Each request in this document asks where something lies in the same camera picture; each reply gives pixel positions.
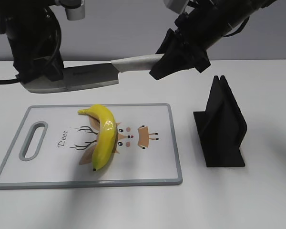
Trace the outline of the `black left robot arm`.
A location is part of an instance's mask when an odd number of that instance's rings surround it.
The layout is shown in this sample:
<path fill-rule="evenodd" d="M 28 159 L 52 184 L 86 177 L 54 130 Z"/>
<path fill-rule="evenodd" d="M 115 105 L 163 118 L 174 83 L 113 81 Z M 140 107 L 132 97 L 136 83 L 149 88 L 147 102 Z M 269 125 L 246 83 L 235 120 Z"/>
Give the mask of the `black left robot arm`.
<path fill-rule="evenodd" d="M 8 38 L 17 71 L 13 79 L 0 80 L 0 85 L 20 83 L 32 93 L 47 94 L 117 84 L 123 72 L 148 70 L 159 80 L 181 69 L 172 52 L 65 67 L 62 30 L 51 6 L 64 8 L 70 21 L 85 17 L 82 0 L 0 0 L 0 35 Z"/>

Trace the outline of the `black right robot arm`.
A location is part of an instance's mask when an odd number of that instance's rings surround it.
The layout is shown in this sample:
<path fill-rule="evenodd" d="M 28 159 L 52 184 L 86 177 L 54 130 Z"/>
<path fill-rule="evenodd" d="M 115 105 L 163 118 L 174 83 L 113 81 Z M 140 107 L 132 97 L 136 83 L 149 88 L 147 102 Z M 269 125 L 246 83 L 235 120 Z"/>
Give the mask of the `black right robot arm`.
<path fill-rule="evenodd" d="M 177 17 L 177 29 L 167 31 L 157 51 L 162 57 L 150 70 L 156 80 L 192 68 L 202 73 L 211 65 L 207 49 L 221 38 L 240 33 L 251 14 L 273 1 L 196 0 L 188 4 L 193 10 Z"/>

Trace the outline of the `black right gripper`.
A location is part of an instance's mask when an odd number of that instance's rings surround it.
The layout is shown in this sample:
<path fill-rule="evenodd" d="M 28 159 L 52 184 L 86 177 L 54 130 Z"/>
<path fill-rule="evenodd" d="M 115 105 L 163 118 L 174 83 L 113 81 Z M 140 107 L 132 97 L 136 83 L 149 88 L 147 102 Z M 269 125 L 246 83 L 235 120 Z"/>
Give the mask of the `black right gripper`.
<path fill-rule="evenodd" d="M 183 11 L 175 20 L 177 30 L 168 29 L 156 54 L 164 56 L 152 67 L 149 74 L 160 80 L 175 72 L 195 68 L 202 73 L 211 64 L 207 48 L 201 37 L 204 28 L 204 16 L 211 8 L 210 4 L 192 4 L 192 11 Z"/>

